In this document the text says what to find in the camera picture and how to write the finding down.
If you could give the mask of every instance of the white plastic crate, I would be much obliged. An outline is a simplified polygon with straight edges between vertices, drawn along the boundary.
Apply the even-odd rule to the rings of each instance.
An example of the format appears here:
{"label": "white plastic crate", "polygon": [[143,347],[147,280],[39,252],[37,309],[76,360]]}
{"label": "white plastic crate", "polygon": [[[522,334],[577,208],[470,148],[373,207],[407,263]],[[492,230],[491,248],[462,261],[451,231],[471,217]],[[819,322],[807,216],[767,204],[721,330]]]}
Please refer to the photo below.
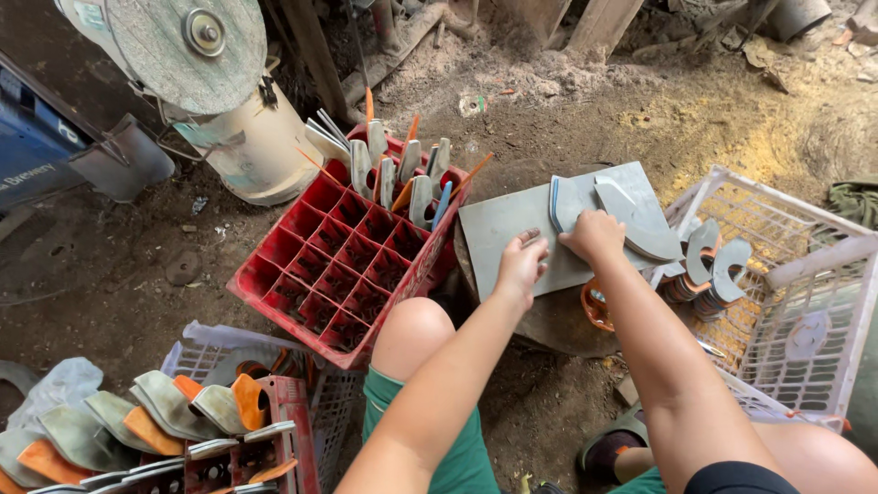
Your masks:
{"label": "white plastic crate", "polygon": [[230,326],[204,326],[192,321],[183,329],[183,341],[171,347],[162,363],[162,372],[171,377],[185,375],[201,382],[232,350],[244,347],[283,347],[302,356],[310,353],[320,369],[316,390],[311,396],[311,429],[320,476],[320,491],[332,492],[338,482],[336,463],[342,451],[350,412],[363,389],[363,373],[345,371],[326,362],[302,344],[273,338]]}
{"label": "white plastic crate", "polygon": [[[753,249],[745,299],[719,320],[688,321],[726,353],[711,359],[738,402],[759,421],[840,432],[878,295],[878,234],[717,165],[665,211],[677,231],[696,216]],[[847,237],[828,244],[818,236],[830,229]],[[657,287],[662,268],[644,276]]]}

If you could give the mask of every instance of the hand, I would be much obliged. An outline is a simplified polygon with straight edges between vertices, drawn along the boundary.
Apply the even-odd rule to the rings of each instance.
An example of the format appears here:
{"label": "hand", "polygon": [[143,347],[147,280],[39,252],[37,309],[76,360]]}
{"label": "hand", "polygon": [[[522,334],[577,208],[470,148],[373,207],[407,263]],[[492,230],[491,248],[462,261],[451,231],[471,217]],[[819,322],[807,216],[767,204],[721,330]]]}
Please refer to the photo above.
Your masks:
{"label": "hand", "polygon": [[534,304],[534,283],[549,269],[549,265],[540,263],[549,256],[549,241],[540,238],[527,244],[539,235],[540,229],[529,229],[518,234],[506,246],[493,290],[493,294],[509,297],[510,301],[522,304],[525,310]]}
{"label": "hand", "polygon": [[572,233],[558,235],[558,241],[592,266],[616,255],[624,255],[625,223],[617,223],[606,211],[587,209],[579,214]]}

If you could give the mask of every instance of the dirt floor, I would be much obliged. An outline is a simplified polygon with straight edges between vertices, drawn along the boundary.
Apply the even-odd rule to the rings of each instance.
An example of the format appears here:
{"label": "dirt floor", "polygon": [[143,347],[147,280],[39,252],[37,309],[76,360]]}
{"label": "dirt floor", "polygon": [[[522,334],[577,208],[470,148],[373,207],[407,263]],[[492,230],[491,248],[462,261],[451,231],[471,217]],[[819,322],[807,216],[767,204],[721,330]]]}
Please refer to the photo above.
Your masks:
{"label": "dirt floor", "polygon": [[[527,27],[483,2],[479,37],[466,42],[446,33],[443,47],[434,49],[428,36],[378,87],[376,114],[401,136],[418,113],[422,140],[449,137],[453,163],[466,170],[494,152],[473,180],[476,188],[490,186],[492,174],[520,158],[572,167],[639,160],[667,206],[719,163],[822,205],[828,184],[878,171],[878,84],[857,80],[874,70],[878,57],[855,58],[831,43],[853,2],[831,2],[833,18],[788,46],[755,41],[750,56],[766,65],[756,68],[721,43],[727,29],[702,37],[701,46],[692,38],[704,16],[722,7],[699,1],[706,6],[674,14],[647,3],[606,65],[538,50]],[[500,95],[506,89],[515,92]],[[461,116],[461,99],[478,96],[486,111]],[[198,196],[208,202],[193,215]],[[124,255],[92,256],[82,266],[98,272],[110,265],[105,276],[0,308],[0,360],[43,373],[82,355],[104,370],[103,389],[124,395],[134,376],[162,364],[194,319],[283,338],[283,330],[225,284],[284,208],[244,204],[211,169],[184,166],[180,177],[151,188],[136,204],[116,206],[116,223],[83,230],[94,238],[125,238],[113,252]],[[198,231],[184,233],[183,225]],[[164,278],[164,266],[181,249],[203,260],[194,287],[172,287]],[[579,485],[573,461],[623,411],[613,386],[624,373],[618,359],[587,361],[511,344],[480,402],[500,486],[517,490],[531,472],[571,492],[601,491]],[[14,390],[0,391],[6,417],[18,402]],[[360,424],[360,417],[351,421],[342,468],[356,453]]]}

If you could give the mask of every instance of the sandal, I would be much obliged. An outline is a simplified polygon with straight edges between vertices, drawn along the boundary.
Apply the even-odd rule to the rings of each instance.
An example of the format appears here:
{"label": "sandal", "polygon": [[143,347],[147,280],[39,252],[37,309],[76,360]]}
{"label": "sandal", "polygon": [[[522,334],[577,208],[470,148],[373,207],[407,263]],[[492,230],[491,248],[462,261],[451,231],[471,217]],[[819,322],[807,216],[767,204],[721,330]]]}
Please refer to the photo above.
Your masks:
{"label": "sandal", "polygon": [[643,410],[643,405],[638,401],[634,403],[634,406],[631,407],[630,410],[626,411],[621,417],[617,418],[615,422],[609,425],[606,429],[601,431],[598,435],[594,436],[585,447],[582,448],[582,451],[579,452],[579,455],[576,457],[576,464],[583,471],[586,470],[586,458],[588,456],[588,451],[591,450],[594,445],[596,445],[600,440],[604,438],[607,434],[616,431],[628,431],[632,434],[638,436],[638,438],[645,443],[647,447],[650,445],[650,439],[646,435],[646,424],[637,420],[637,417],[634,415],[639,411]]}

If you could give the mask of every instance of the gray metal plate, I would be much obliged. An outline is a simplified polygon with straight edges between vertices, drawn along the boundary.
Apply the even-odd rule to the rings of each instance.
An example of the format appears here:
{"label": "gray metal plate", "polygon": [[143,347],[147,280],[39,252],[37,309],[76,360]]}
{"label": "gray metal plate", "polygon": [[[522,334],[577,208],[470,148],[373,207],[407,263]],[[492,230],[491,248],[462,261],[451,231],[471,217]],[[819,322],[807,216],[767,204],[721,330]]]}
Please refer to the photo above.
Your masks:
{"label": "gray metal plate", "polygon": [[[585,209],[599,209],[597,193],[594,191],[594,178],[598,175],[611,177],[631,197],[637,205],[635,218],[638,223],[667,224],[659,200],[656,199],[640,162],[573,177]],[[533,227],[538,227],[549,240],[551,252],[546,260],[549,271],[534,285],[534,296],[581,285],[594,276],[585,261],[563,245],[557,244],[548,214],[548,204],[549,184],[545,184],[460,208],[460,221],[466,234],[481,301],[485,301],[497,283],[500,255],[507,243],[513,236]],[[638,270],[668,264],[647,258],[627,246],[625,256]]]}
{"label": "gray metal plate", "polygon": [[[256,90],[267,45],[256,0],[107,0],[119,51],[159,98],[199,114],[233,110]],[[212,12],[226,47],[207,57],[186,45],[181,24],[192,9]]]}

